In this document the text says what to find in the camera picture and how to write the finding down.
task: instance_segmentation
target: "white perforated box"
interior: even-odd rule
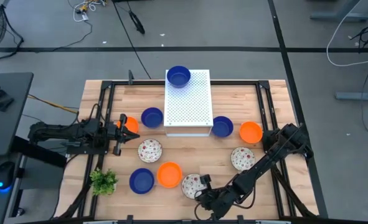
[[[167,136],[209,136],[213,127],[210,73],[190,70],[191,79],[183,88],[167,80],[164,99],[164,127]]]

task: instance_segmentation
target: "wooden tabletop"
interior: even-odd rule
[[[88,80],[85,84],[83,98],[80,105],[80,117],[88,118],[92,106],[97,103],[100,94],[101,80]],[[295,123],[293,109],[284,80],[269,80],[271,95],[275,106],[276,119],[282,128],[287,123]],[[194,207],[196,202],[188,199],[181,191],[181,185],[166,189],[155,181],[154,188],[145,195],[138,195],[131,191],[129,178],[138,168],[147,168],[156,175],[158,167],[166,161],[173,161],[180,165],[183,177],[188,174],[210,174],[212,187],[224,186],[237,171],[230,161],[230,154],[236,147],[248,147],[259,160],[264,155],[262,144],[247,144],[238,133],[240,124],[244,121],[255,121],[261,124],[260,110],[254,86],[249,85],[212,85],[213,116],[227,116],[234,123],[234,131],[227,138],[210,137],[166,137],[164,128],[148,129],[141,123],[141,113],[149,107],[164,110],[164,86],[117,86],[113,98],[111,120],[118,120],[121,113],[132,116],[139,121],[139,139],[134,139],[122,146],[120,157],[109,153],[105,156],[103,170],[111,169],[117,173],[118,183],[116,191],[109,196],[99,196],[96,219],[126,219],[127,215],[134,215],[136,220],[177,220],[195,219]],[[263,93],[264,105],[267,97]],[[103,114],[106,111],[108,92],[105,94]],[[268,125],[271,129],[271,119],[267,112]],[[138,146],[145,139],[157,139],[163,146],[161,158],[154,163],[142,162],[138,157]],[[71,161],[65,170],[60,188],[60,200],[55,216],[66,211],[79,193],[85,165],[86,155],[79,155]],[[290,155],[286,158],[286,165],[290,177],[290,184],[297,196],[314,213],[318,213],[313,188],[308,174],[305,159],[300,155]],[[88,194],[85,214],[88,214],[91,192]],[[283,189],[285,214],[288,206]],[[250,204],[253,195],[243,203]],[[210,216],[210,212],[198,209],[202,219]],[[257,180],[256,200],[253,208],[243,210],[232,207],[224,219],[236,219],[243,215],[245,219],[276,219],[278,218],[275,195],[271,181],[271,174],[267,172]]]

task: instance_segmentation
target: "potted plant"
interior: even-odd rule
[[[116,173],[108,169],[106,173],[96,168],[90,174],[93,195],[111,195],[116,190]]]

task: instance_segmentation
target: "small plate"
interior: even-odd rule
[[[195,193],[198,190],[206,189],[207,186],[201,183],[201,176],[199,174],[189,174],[181,182],[181,189],[184,195],[190,199],[195,199]]]
[[[160,142],[155,139],[147,139],[138,147],[138,156],[144,162],[156,162],[162,153]]]
[[[256,158],[250,149],[238,147],[231,153],[231,163],[235,169],[244,171],[250,169],[256,163]]]

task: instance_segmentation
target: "gray floor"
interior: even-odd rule
[[[336,10],[343,2],[275,0],[286,46],[325,47],[337,22],[311,21],[308,17],[315,10]],[[132,2],[131,7],[147,32],[145,36],[136,32],[127,13],[120,10],[135,46],[278,46],[264,0],[155,0]],[[368,12],[368,1],[355,11]],[[89,29],[72,20],[72,9],[65,0],[11,0],[7,14],[25,37],[23,47],[58,47],[80,39]],[[75,47],[130,46],[112,5],[98,7],[88,16],[93,34]],[[348,36],[367,24],[344,24],[331,47],[353,47]],[[12,37],[6,34],[0,47],[11,46]],[[212,78],[286,79],[280,53],[140,52],[139,56],[153,78],[163,78],[165,69],[180,64],[210,69]],[[295,53],[289,58],[329,217],[368,220],[368,134],[362,126],[360,104],[334,99],[336,90],[361,89],[368,64],[334,67],[323,53]],[[368,54],[332,54],[331,58],[349,63],[368,59]],[[85,80],[126,78],[129,69],[136,78],[146,78],[133,52],[18,53],[0,61],[0,73],[33,72],[31,93],[66,106],[79,106]],[[47,123],[64,124],[73,119],[70,113],[34,100],[27,101],[24,112]],[[368,103],[364,116],[368,125]],[[22,117],[18,135],[26,137],[34,122]],[[27,214],[7,222],[49,218],[56,197],[55,187],[28,190],[21,203]]]

